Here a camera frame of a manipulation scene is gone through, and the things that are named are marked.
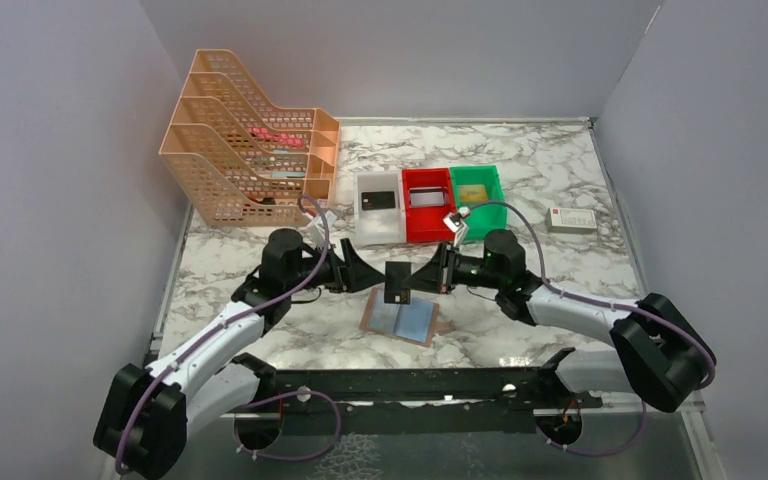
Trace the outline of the black credit card from holder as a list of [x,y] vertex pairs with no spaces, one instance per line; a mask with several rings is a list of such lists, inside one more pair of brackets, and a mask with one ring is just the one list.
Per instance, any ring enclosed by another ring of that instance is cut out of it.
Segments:
[[405,282],[412,274],[412,265],[406,261],[387,261],[385,264],[385,304],[406,305],[411,301],[411,289]]

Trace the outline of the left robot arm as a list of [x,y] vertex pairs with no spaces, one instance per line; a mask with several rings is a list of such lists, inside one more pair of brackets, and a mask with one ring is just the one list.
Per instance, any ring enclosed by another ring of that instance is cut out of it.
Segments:
[[220,371],[286,315],[298,291],[354,293],[384,282],[348,239],[339,246],[335,254],[328,241],[313,247],[296,230],[273,231],[259,266],[203,330],[149,366],[127,364],[114,375],[93,444],[113,457],[119,474],[159,479],[171,469],[196,425],[196,395],[218,406]]

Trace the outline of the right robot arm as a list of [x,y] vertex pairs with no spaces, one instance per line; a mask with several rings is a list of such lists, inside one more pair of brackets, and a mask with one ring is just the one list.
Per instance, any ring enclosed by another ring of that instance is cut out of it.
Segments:
[[448,294],[457,286],[494,291],[509,319],[567,330],[605,344],[605,349],[557,353],[537,380],[539,398],[560,407],[576,393],[633,393],[661,412],[675,411],[713,378],[716,358],[675,305],[650,293],[631,304],[563,290],[530,271],[513,232],[491,231],[480,256],[450,243],[400,280],[404,289]]

